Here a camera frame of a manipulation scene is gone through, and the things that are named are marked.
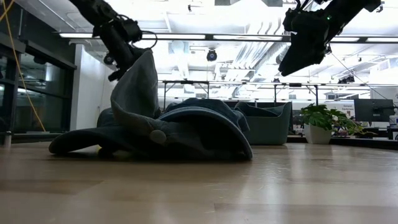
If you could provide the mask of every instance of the yellow cable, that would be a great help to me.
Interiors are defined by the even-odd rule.
[[[8,11],[10,10],[11,6],[14,4],[15,0],[12,0],[10,5],[7,7],[7,9],[4,9],[4,13],[1,15],[0,17],[0,22],[2,21],[2,19],[4,18],[4,16],[6,16],[6,14],[8,13]]]
[[[10,6],[8,7],[8,9],[11,8],[11,4],[12,4],[13,2],[14,2],[14,0],[11,1]],[[43,131],[45,131],[44,125],[43,125],[43,123],[42,123],[42,120],[39,118],[39,116],[38,116],[38,114],[37,114],[37,112],[36,112],[36,109],[35,109],[35,107],[34,107],[34,105],[33,105],[33,103],[32,103],[32,100],[30,99],[29,93],[27,92],[27,88],[26,88],[24,76],[22,75],[21,66],[19,65],[17,52],[15,51],[14,40],[12,39],[11,26],[10,26],[10,22],[9,22],[9,20],[8,20],[7,9],[6,9],[6,3],[5,3],[5,2],[3,3],[3,8],[4,8],[4,14],[5,14],[5,16],[6,16],[6,22],[7,22],[7,27],[8,27],[8,34],[9,34],[9,36],[10,36],[10,41],[11,41],[11,45],[12,45],[12,51],[14,52],[15,61],[16,61],[16,63],[17,63],[17,68],[18,68],[18,72],[19,72],[19,75],[21,76],[22,84],[24,85],[25,92],[26,92],[26,95],[27,95],[27,99],[29,100],[30,106],[32,107],[33,112],[35,113],[36,118],[39,120],[39,123],[40,123],[40,125],[41,125]]]

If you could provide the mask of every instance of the desk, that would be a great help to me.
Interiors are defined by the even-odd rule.
[[[356,133],[355,136],[363,139],[388,138],[390,140],[394,140],[394,132],[398,132],[398,128],[364,128],[363,131],[368,133]]]
[[[51,156],[48,147],[0,151],[0,223],[398,220],[395,151],[286,144],[254,147],[252,162],[134,162],[101,160],[95,148]]]

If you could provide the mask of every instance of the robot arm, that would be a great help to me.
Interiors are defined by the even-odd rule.
[[[322,62],[328,53],[327,45],[339,35],[362,9],[369,12],[381,5],[381,0],[331,0],[325,8],[315,12],[304,11],[299,0],[296,9],[289,9],[283,22],[286,31],[291,34],[291,42],[283,61],[279,66],[283,76],[290,75],[302,68]],[[329,0],[314,0],[322,4]],[[93,37],[99,36],[108,48],[107,58],[116,61],[118,71],[109,76],[109,80],[119,80],[134,62],[147,49],[131,46],[142,39],[142,31],[137,21],[118,14],[103,0],[70,0],[82,16],[94,25]]]
[[[292,45],[280,63],[282,76],[290,75],[302,68],[319,64],[330,51],[327,45],[341,34],[343,28],[362,10],[369,12],[381,5],[381,0],[332,0],[325,9],[304,11],[305,1],[299,0],[296,9],[289,9],[283,23],[286,31],[292,31]],[[329,0],[314,0],[322,4]]]
[[[124,73],[147,49],[131,46],[142,39],[142,31],[137,21],[118,14],[103,0],[70,0],[80,14],[92,25],[93,37],[100,37],[109,50],[106,58],[114,59],[119,68],[108,77],[110,81],[119,80]]]

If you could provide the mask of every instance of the gray armchair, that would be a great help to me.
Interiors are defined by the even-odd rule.
[[[252,145],[283,145],[287,142],[292,103],[275,108],[255,108],[238,103],[236,110],[246,115],[250,131],[244,133]]]

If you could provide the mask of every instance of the black cable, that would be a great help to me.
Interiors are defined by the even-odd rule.
[[[380,95],[380,96],[383,97],[384,99],[386,99],[386,100],[391,100],[391,99],[387,99],[385,96],[381,95],[377,90],[375,90],[374,88],[372,88],[371,86],[369,86],[367,83],[365,83],[364,81],[362,81],[362,79],[360,79],[360,78],[359,78],[358,76],[356,76],[349,68],[347,68],[347,66],[346,66],[343,62],[341,62],[341,60],[338,59],[338,58],[336,57],[336,55],[334,55],[333,53],[331,53],[331,54],[334,56],[334,58],[335,58],[337,61],[339,61],[339,63],[340,63],[342,66],[345,67],[345,69],[347,69],[348,72],[350,72],[350,74],[352,74],[353,76],[355,76],[355,77],[356,77],[359,81],[361,81],[364,85],[366,85],[367,87],[369,87],[371,90],[373,90],[375,93],[377,93],[378,95]]]
[[[150,49],[154,48],[155,45],[157,44],[157,41],[158,41],[157,35],[156,35],[154,32],[152,32],[152,31],[147,31],[147,30],[142,31],[142,33],[143,33],[143,34],[153,34],[153,35],[155,35],[155,43],[150,47]]]
[[[130,19],[128,16],[123,15],[123,14],[118,14],[118,17],[120,17],[120,18],[125,18],[126,20],[127,20],[127,19]]]
[[[303,3],[302,7],[300,9],[304,9],[304,7],[308,4],[310,0],[305,0],[305,2]]]
[[[297,6],[295,10],[299,10],[301,8],[301,2],[300,0],[295,0],[297,2]]]

